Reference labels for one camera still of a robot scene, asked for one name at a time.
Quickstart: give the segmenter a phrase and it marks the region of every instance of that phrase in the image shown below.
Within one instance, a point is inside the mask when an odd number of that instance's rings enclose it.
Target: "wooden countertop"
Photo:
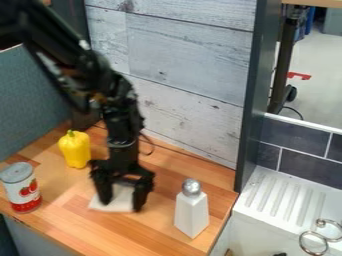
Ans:
[[[106,131],[101,126],[87,131],[94,159],[107,154]],[[155,191],[149,194],[144,210],[130,214],[89,210],[94,195],[89,168],[67,167],[56,145],[67,128],[67,124],[61,125],[0,164],[30,162],[43,196],[39,209],[16,214],[0,186],[0,212],[79,254],[195,256],[210,250],[237,197],[233,192],[234,171],[154,140],[155,153],[140,159],[157,174]],[[149,147],[141,143],[141,150],[148,151]],[[187,177],[200,180],[209,198],[210,225],[194,240],[173,226],[175,198]]]
[[[283,4],[298,4],[328,8],[342,8],[342,0],[282,0]]]

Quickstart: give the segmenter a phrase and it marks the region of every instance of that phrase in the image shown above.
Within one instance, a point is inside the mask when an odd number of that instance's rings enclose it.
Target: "white cloth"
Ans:
[[[88,208],[103,212],[133,212],[133,192],[134,187],[113,185],[114,199],[108,204],[101,203],[98,194],[91,199]]]

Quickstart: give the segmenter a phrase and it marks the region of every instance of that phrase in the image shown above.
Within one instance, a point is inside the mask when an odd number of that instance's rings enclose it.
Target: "can label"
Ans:
[[[17,212],[31,211],[41,203],[41,195],[33,173],[17,183],[4,182],[4,186],[12,208]]]

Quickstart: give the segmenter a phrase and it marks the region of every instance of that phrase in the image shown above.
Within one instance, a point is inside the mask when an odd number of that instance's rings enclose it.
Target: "tile wall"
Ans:
[[[342,131],[265,118],[258,164],[342,189]]]

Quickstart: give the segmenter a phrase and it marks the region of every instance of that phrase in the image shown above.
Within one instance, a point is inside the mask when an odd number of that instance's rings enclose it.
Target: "metal ring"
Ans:
[[[319,238],[320,240],[322,240],[324,242],[325,249],[323,251],[321,251],[321,252],[310,251],[308,248],[306,248],[303,245],[303,238],[306,235],[315,236],[315,237]],[[303,234],[301,234],[300,237],[299,237],[299,245],[300,245],[300,247],[302,248],[302,250],[304,252],[306,252],[307,254],[310,254],[310,255],[314,255],[314,256],[322,256],[322,255],[324,255],[329,250],[329,245],[328,245],[327,239],[324,236],[322,236],[321,234],[318,234],[318,233],[313,232],[313,231],[306,231]]]
[[[327,223],[330,224],[330,225],[335,226],[342,233],[342,226],[339,223],[337,223],[336,221],[326,220],[326,219],[317,219],[316,220],[316,225],[319,228],[325,228]],[[328,238],[328,237],[325,237],[325,240],[327,240],[330,243],[337,243],[337,242],[342,241],[342,235],[340,237],[338,237],[338,238]]]

